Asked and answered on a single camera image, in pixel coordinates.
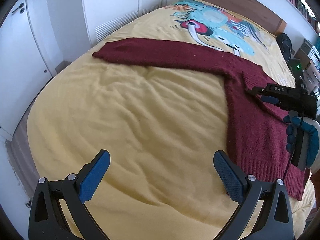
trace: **knit fabric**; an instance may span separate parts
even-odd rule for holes
[[[228,104],[227,153],[245,174],[261,181],[282,178],[289,154],[285,149],[288,112],[246,92],[276,83],[262,67],[228,52],[180,41],[127,38],[107,42],[94,57],[109,63],[189,69],[221,75]],[[290,165],[288,194],[301,200],[309,170]]]

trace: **blue gripper pad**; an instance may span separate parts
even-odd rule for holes
[[[99,186],[104,174],[110,166],[110,154],[105,151],[92,169],[89,171],[87,176],[84,178],[79,189],[79,199],[82,203],[92,198],[94,192]]]
[[[226,158],[228,156],[223,152],[224,156],[221,154],[221,151],[217,151],[213,156],[213,165],[218,172],[224,187],[226,188],[229,196],[233,201],[242,203],[244,200],[244,185],[241,183],[238,176],[235,174],[231,166],[228,164]]]

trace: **gloved hand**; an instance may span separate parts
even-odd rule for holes
[[[284,117],[284,122],[291,123],[290,117],[287,115]],[[295,116],[292,118],[292,123],[299,127],[301,117]],[[303,117],[301,129],[309,134],[309,145],[307,151],[307,167],[312,174],[315,174],[320,168],[320,125],[317,121],[308,117]],[[293,135],[293,126],[287,127],[287,145],[286,149],[289,153],[293,152],[293,143],[295,137]]]

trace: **black backpack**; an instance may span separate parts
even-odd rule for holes
[[[280,47],[282,56],[284,60],[288,63],[291,58],[291,51],[292,51],[292,43],[287,34],[281,33],[277,38],[276,41]]]

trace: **yellow bedsheet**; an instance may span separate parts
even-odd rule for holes
[[[127,37],[197,43],[188,29],[175,27],[180,23],[171,15],[180,7],[158,9],[108,36],[57,75],[30,111],[28,139],[40,176],[63,179],[100,149],[110,152],[111,165],[86,206],[112,240],[213,239],[237,207],[212,165],[214,152],[226,151],[223,79],[92,57],[105,42]],[[255,55],[241,57],[292,86],[274,37],[257,28],[268,51],[245,37]],[[198,36],[232,52],[215,38]],[[301,202],[290,201],[298,236],[314,203],[312,183]],[[252,229],[261,204],[243,235]],[[67,211],[66,218],[79,234]]]

